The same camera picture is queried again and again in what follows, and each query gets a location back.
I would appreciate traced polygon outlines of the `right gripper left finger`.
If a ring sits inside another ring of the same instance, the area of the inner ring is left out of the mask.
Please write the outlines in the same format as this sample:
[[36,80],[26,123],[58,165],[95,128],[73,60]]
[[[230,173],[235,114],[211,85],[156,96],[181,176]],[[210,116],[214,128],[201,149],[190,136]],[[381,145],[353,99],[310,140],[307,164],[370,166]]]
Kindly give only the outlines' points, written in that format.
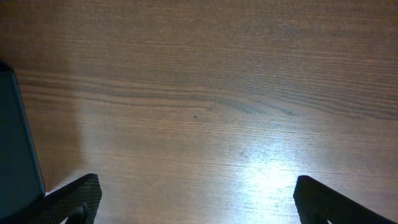
[[2,218],[1,223],[93,224],[102,190],[96,174],[86,174],[22,210]]

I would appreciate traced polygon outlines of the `dark green box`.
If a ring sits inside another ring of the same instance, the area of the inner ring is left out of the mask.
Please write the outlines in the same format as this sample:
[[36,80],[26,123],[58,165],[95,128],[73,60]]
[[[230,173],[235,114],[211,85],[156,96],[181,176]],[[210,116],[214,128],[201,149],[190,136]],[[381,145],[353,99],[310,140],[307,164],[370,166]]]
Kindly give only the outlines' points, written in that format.
[[15,71],[1,62],[1,218],[45,195]]

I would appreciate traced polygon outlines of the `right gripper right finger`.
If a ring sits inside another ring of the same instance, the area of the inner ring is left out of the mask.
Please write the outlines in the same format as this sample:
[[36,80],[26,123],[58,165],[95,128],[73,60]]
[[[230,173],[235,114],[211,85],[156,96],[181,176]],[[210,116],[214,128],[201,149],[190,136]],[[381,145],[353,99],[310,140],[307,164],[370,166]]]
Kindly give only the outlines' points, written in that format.
[[302,224],[396,224],[307,175],[298,176],[294,200]]

